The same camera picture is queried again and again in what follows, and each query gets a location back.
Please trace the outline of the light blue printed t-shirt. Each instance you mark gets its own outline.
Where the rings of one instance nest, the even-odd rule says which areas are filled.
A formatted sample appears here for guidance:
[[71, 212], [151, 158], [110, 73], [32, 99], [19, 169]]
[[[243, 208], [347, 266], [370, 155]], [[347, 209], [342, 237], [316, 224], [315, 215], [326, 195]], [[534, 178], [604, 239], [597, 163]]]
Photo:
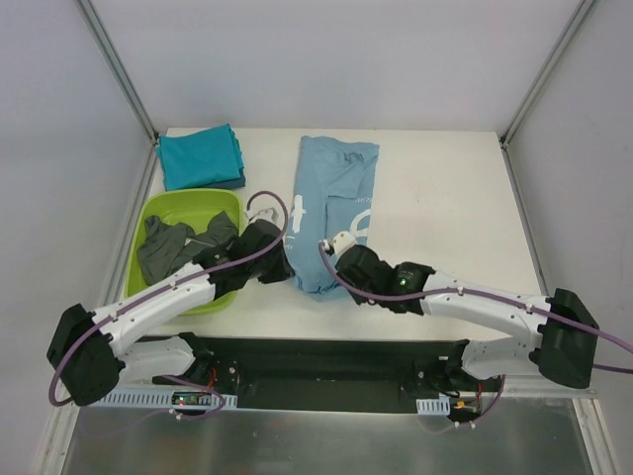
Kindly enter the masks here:
[[372, 142], [301, 137], [285, 250], [294, 285], [317, 301], [346, 295], [322, 263], [318, 243], [339, 232], [367, 242], [379, 155]]

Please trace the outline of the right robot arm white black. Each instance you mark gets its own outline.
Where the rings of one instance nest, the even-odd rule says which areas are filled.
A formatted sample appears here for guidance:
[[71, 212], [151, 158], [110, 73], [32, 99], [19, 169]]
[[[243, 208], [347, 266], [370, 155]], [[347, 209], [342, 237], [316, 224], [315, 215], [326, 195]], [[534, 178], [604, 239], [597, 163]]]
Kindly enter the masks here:
[[457, 319], [503, 334], [497, 340], [458, 342], [445, 365], [452, 388], [464, 391], [498, 375], [532, 374], [572, 389], [588, 387], [598, 324], [576, 293], [558, 289], [551, 296], [521, 296], [426, 265], [391, 266], [354, 241], [337, 243], [332, 254], [336, 278], [357, 304]]

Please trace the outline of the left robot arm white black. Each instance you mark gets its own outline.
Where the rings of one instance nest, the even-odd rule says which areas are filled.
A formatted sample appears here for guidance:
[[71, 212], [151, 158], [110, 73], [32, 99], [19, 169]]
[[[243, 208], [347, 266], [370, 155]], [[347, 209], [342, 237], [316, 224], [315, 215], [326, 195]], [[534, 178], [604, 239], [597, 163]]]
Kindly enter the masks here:
[[192, 332], [145, 340], [153, 329], [242, 289], [290, 278], [284, 230], [257, 219], [229, 247], [208, 247], [174, 274], [132, 297], [92, 311], [76, 304], [57, 324], [46, 358], [54, 370], [48, 400], [83, 407], [121, 382], [156, 379], [214, 392], [219, 365]]

